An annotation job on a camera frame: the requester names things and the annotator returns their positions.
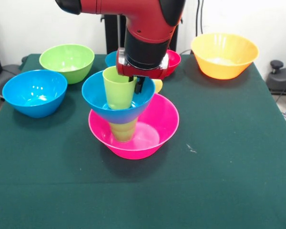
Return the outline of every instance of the white speck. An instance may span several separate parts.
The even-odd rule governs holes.
[[[191,146],[189,144],[186,144],[186,146],[189,148],[190,152],[197,154],[197,152],[195,150],[193,150],[193,148],[191,148]]]

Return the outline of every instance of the orange bowl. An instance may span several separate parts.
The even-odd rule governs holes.
[[[219,80],[239,76],[259,56],[253,42],[228,33],[199,35],[191,47],[201,71]]]

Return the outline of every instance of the green cup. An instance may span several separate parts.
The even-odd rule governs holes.
[[[128,82],[129,77],[119,75],[116,66],[113,66],[103,71],[103,78],[108,106],[113,110],[130,108],[137,77]]]
[[[132,139],[138,118],[125,124],[109,123],[114,138],[119,142],[128,142]]]
[[[89,73],[94,52],[79,44],[62,44],[43,52],[39,63],[44,69],[63,74],[68,84],[79,83]]]

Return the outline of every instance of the bowl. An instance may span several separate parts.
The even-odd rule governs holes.
[[[110,123],[125,124],[137,118],[148,106],[154,93],[155,84],[146,78],[140,94],[134,94],[131,107],[112,110],[106,100],[106,92],[102,72],[90,76],[82,86],[82,96],[99,116]]]
[[[108,122],[93,110],[88,123],[93,135],[117,156],[137,160],[151,156],[171,139],[179,125],[179,114],[171,101],[155,94],[139,116],[134,136],[126,143],[115,140]]]
[[[239,76],[259,56],[253,42],[235,34],[199,35],[191,46],[201,71],[219,80]]]
[[[171,75],[181,62],[181,56],[173,50],[167,50],[169,62],[166,77]]]
[[[68,84],[81,82],[89,73],[94,52],[79,44],[62,44],[46,50],[39,58],[44,69],[63,74]]]
[[[3,87],[6,102],[17,111],[33,118],[54,113],[62,103],[68,82],[57,72],[35,70],[11,78]]]
[[[116,54],[118,51],[114,51],[110,54],[108,54],[105,58],[105,62],[107,67],[112,67],[116,65]]]

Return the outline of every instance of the black stand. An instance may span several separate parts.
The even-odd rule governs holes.
[[[107,54],[109,54],[111,52],[117,51],[119,47],[124,47],[126,17],[122,15],[103,15],[101,21],[103,19],[105,20]],[[169,45],[169,49],[176,51],[177,38],[178,27],[175,29],[171,43]]]

